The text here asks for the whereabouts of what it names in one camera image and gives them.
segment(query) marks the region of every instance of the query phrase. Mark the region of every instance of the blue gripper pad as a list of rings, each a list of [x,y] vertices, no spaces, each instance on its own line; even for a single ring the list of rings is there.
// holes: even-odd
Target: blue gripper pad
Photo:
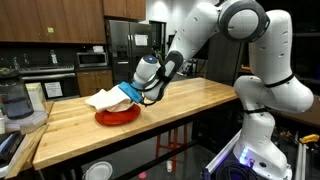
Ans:
[[[127,96],[131,98],[135,103],[140,103],[142,101],[141,94],[132,88],[129,83],[121,82],[118,86]]]

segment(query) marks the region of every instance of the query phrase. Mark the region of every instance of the wall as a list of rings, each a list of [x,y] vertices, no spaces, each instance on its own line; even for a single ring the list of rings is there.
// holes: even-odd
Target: wall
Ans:
[[[218,0],[146,0],[146,21],[161,21],[167,23],[166,42],[168,35],[175,34],[188,13],[200,2],[217,4]]]

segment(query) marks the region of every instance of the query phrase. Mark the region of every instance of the cable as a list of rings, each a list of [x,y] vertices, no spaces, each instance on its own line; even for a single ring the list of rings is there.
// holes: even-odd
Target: cable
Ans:
[[[244,180],[258,180],[257,173],[250,167],[239,164],[238,162],[228,162],[216,170],[215,180],[232,180],[244,179]]]

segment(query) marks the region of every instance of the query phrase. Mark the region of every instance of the upper cabinet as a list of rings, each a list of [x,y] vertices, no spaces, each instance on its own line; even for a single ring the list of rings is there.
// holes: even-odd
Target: upper cabinet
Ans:
[[[105,16],[127,17],[127,0],[103,0]]]
[[[36,0],[47,42],[70,42],[62,0]]]
[[[9,16],[4,7],[4,1],[0,0],[0,41],[14,41],[13,29]]]
[[[102,0],[0,0],[0,41],[105,44]]]
[[[70,41],[89,43],[87,20],[82,0],[63,0]]]
[[[105,43],[103,8],[101,0],[84,0],[87,18],[89,41],[91,43]]]
[[[146,19],[145,0],[103,0],[104,15],[135,20]]]
[[[44,41],[35,0],[4,0],[4,6],[10,20],[10,23],[5,26],[10,26],[11,24],[15,41]]]
[[[146,19],[146,1],[145,0],[127,0],[128,17],[131,19]]]

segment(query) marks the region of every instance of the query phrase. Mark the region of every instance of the metal frame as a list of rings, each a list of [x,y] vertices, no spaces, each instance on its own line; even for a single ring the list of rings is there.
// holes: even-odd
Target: metal frame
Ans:
[[[205,167],[202,172],[202,180],[211,180],[211,174],[219,167],[221,162],[233,150],[240,137],[241,130],[228,142],[228,144],[215,156],[215,158]]]
[[[307,158],[306,156],[307,156],[307,145],[299,143],[295,180],[305,180],[306,178],[306,158]]]
[[[165,125],[162,125],[160,127],[154,128],[154,129],[150,129],[148,131],[142,132],[142,133],[137,134],[135,136],[123,139],[121,141],[118,141],[118,142],[106,145],[104,147],[101,147],[99,149],[90,151],[88,153],[85,153],[85,154],[73,157],[71,159],[62,161],[60,163],[54,164],[54,165],[49,166],[47,168],[41,169],[39,171],[40,172],[41,171],[52,172],[52,171],[50,171],[50,169],[53,169],[53,170],[58,170],[58,171],[60,171],[60,173],[64,173],[65,175],[68,176],[68,174],[70,174],[71,170],[75,170],[74,172],[76,175],[76,179],[81,180],[82,176],[83,176],[83,172],[82,172],[81,168],[79,168],[81,165],[90,163],[96,159],[102,158],[104,156],[107,156],[109,154],[112,154],[114,152],[122,150],[124,148],[127,148],[129,146],[132,146],[134,144],[140,143],[140,142],[145,141],[149,138],[157,136],[159,134],[165,133],[165,132],[172,130],[174,128],[185,125],[189,122],[192,122],[193,120],[194,119],[193,119],[192,115],[185,117],[185,118],[182,118],[182,119],[178,119],[172,123],[165,124]],[[135,177],[135,176],[139,175],[141,172],[150,169],[151,167],[169,159],[170,157],[175,156],[176,154],[196,145],[197,143],[198,143],[197,140],[192,140],[188,144],[183,145],[173,151],[170,151],[169,153],[164,154],[164,155],[160,156],[159,158],[156,158],[156,159],[154,159],[154,160],[152,160],[152,161],[150,161],[150,162],[148,162],[148,163],[146,163],[146,164],[116,178],[116,179],[127,180],[132,177]]]

